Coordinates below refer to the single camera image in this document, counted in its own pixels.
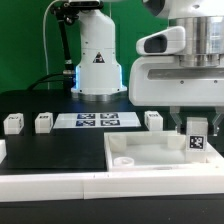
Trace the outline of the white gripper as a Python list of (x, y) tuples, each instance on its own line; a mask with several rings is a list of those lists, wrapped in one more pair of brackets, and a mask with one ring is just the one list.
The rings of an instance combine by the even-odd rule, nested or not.
[(171, 106), (178, 133), (182, 125), (179, 106), (216, 107), (212, 124), (217, 135), (224, 119), (224, 50), (215, 45), (212, 53), (192, 54), (186, 48), (187, 31), (182, 26), (139, 39), (129, 99), (135, 106)]

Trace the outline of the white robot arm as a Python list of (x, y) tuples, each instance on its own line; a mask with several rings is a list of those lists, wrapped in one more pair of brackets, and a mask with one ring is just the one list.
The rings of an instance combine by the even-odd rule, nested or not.
[(126, 91), (135, 106), (165, 106), (178, 126), (181, 107), (214, 107), (215, 134), (224, 113), (224, 0), (141, 0), (168, 27), (136, 43), (139, 58), (122, 85), (115, 56), (115, 27), (100, 0), (69, 0), (81, 21), (81, 61), (74, 94), (88, 100)]

